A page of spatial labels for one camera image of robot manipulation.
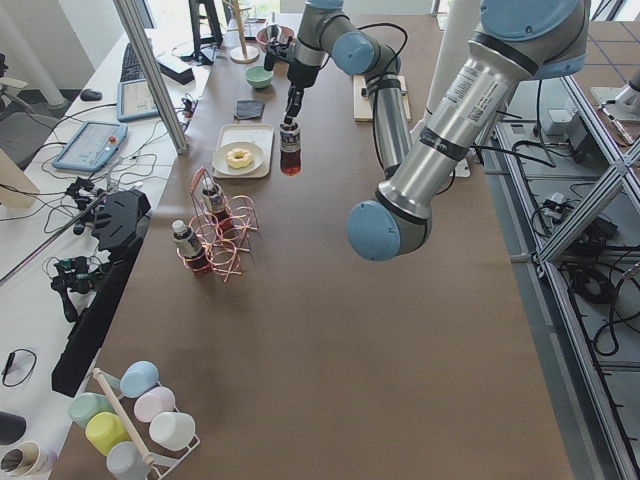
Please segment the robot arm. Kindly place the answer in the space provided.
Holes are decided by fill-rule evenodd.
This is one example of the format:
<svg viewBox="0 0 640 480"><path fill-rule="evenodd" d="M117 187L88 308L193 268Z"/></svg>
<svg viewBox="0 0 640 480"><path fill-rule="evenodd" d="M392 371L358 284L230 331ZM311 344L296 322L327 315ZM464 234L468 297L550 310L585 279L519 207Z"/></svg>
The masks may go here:
<svg viewBox="0 0 640 480"><path fill-rule="evenodd" d="M426 242L431 200L519 83L582 68L589 13L587 1L480 3L466 62L374 199L350 212L348 237L359 256L386 261Z"/></svg>
<svg viewBox="0 0 640 480"><path fill-rule="evenodd" d="M268 37L264 68L271 71L278 60L288 64L290 87L281 129L296 126L304 92L314 85L327 56L345 74L364 78L376 157L391 177L411 148L399 52L354 26L341 1L307 1L295 39L281 43Z"/></svg>

